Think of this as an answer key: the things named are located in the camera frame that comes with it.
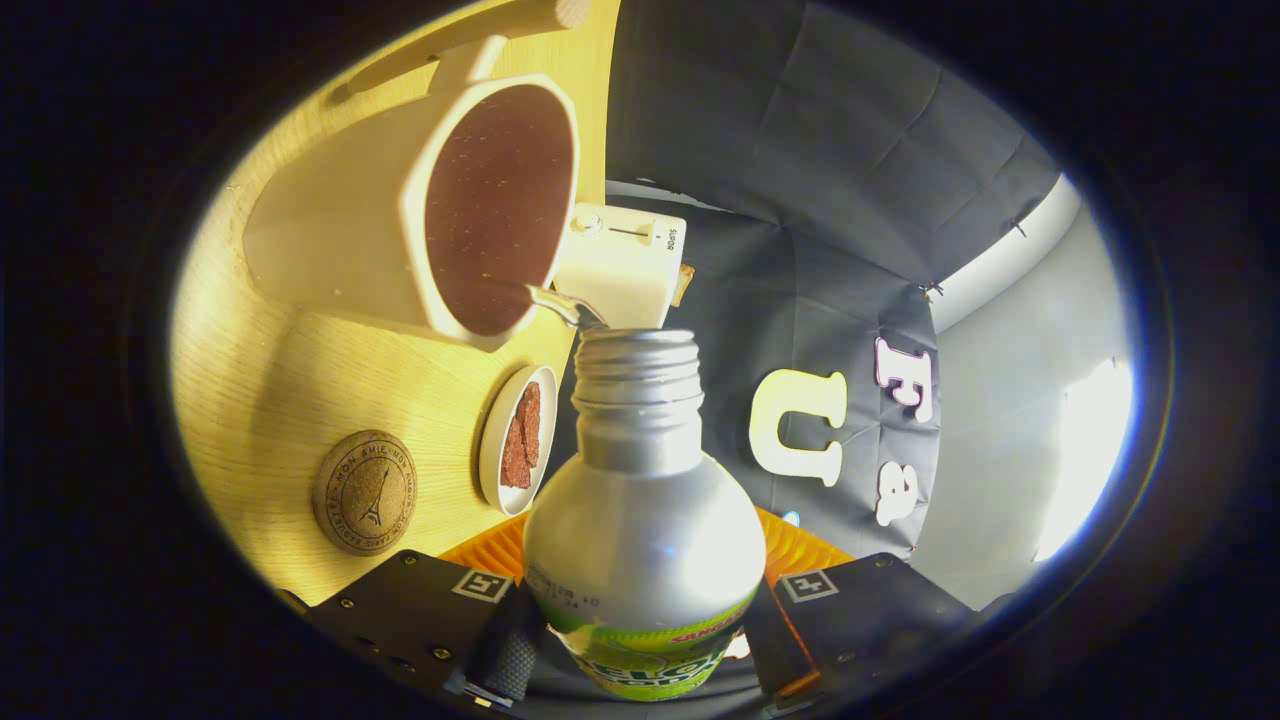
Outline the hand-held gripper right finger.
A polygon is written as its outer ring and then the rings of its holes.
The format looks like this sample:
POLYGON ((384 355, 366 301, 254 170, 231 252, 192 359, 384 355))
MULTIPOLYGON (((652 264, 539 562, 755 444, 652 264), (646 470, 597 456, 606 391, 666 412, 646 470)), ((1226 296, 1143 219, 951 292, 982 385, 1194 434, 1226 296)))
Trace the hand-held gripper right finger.
POLYGON ((772 701, 867 697, 960 644, 980 615, 893 553, 852 559, 765 510, 765 573, 742 626, 772 701))

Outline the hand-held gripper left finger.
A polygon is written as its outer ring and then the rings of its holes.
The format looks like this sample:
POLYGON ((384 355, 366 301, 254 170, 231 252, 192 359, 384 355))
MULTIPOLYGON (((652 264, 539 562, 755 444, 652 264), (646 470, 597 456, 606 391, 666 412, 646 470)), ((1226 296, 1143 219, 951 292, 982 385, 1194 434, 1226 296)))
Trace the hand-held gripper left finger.
POLYGON ((524 587, 524 518, 440 557, 393 553, 300 611, 389 676, 448 705, 511 711, 526 697, 547 621, 524 587))

